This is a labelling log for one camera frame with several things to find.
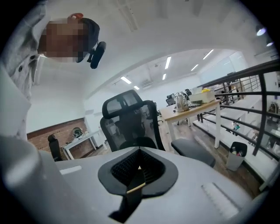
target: white table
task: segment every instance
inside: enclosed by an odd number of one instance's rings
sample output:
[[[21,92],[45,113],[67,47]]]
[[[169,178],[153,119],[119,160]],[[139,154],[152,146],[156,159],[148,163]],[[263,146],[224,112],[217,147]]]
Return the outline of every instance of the white table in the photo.
[[[67,158],[68,160],[74,159],[73,155],[72,155],[71,152],[70,152],[70,149],[73,148],[74,146],[76,146],[76,145],[82,143],[83,141],[85,141],[85,140],[87,140],[87,139],[90,140],[90,142],[91,142],[93,148],[96,150],[96,147],[95,147],[95,145],[93,144],[93,142],[92,142],[92,140],[91,140],[91,137],[93,137],[93,135],[95,135],[96,133],[99,133],[99,132],[100,132],[100,131],[88,133],[88,134],[84,135],[81,139],[79,139],[78,141],[71,142],[71,143],[67,144],[66,146],[62,147],[62,150],[63,150],[63,152],[64,152],[66,158]]]
[[[160,110],[162,119],[168,126],[169,133],[171,135],[171,140],[175,140],[174,128],[172,123],[188,119],[189,126],[191,125],[190,117],[216,109],[216,138],[215,138],[215,148],[219,147],[220,142],[220,129],[221,129],[221,113],[220,113],[220,100],[213,100],[209,103],[203,103],[199,107],[191,108],[190,110],[184,112],[173,112],[175,105],[168,106]]]

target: floor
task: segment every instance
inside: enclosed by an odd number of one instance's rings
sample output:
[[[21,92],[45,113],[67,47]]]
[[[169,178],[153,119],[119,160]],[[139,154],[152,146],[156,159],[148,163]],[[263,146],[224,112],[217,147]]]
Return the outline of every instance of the floor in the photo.
[[[170,134],[166,133],[165,126],[163,125],[163,123],[159,122],[159,124],[161,140],[165,150],[167,152],[174,153],[174,150],[171,147]],[[255,198],[257,195],[259,195],[260,183],[243,165],[241,165],[237,171],[231,171],[226,169],[228,151],[222,146],[220,146],[218,149],[215,149],[215,140],[213,138],[211,138],[195,126],[189,127],[186,120],[180,121],[179,125],[177,125],[176,123],[174,123],[173,125],[176,138],[186,138],[189,140],[194,140],[200,145],[202,145],[215,157],[216,164],[214,166],[214,169],[216,171],[220,172],[222,175],[228,177],[230,180],[240,185],[252,198]],[[108,144],[107,148],[108,149],[105,150],[104,147],[101,147],[93,153],[91,153],[89,157],[110,153],[111,150]]]

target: trash can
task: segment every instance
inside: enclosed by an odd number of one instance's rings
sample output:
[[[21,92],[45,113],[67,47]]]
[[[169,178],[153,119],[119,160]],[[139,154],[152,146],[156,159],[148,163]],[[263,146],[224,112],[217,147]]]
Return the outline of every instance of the trash can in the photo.
[[[228,153],[226,167],[236,171],[247,154],[247,145],[241,142],[233,142]]]

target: gray plastic surface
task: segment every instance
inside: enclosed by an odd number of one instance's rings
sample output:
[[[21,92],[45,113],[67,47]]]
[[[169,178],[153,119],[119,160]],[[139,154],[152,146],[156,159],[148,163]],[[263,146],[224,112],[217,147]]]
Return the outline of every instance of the gray plastic surface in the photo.
[[[24,141],[0,137],[0,144],[4,184],[38,223],[117,223],[108,215],[118,210],[122,197],[108,193],[97,174],[104,163],[133,147],[55,163],[51,154],[39,153]],[[173,162],[178,179],[164,195],[142,199],[127,224],[225,222],[201,188],[209,182],[214,182],[240,208],[251,201],[239,186],[200,161],[146,149]]]

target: silver kettle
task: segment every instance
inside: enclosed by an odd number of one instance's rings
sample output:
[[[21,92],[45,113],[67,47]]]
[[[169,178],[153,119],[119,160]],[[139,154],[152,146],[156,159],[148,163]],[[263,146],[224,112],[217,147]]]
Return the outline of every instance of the silver kettle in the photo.
[[[175,94],[175,102],[178,112],[183,112],[189,109],[187,99],[185,98],[183,92],[178,92]]]

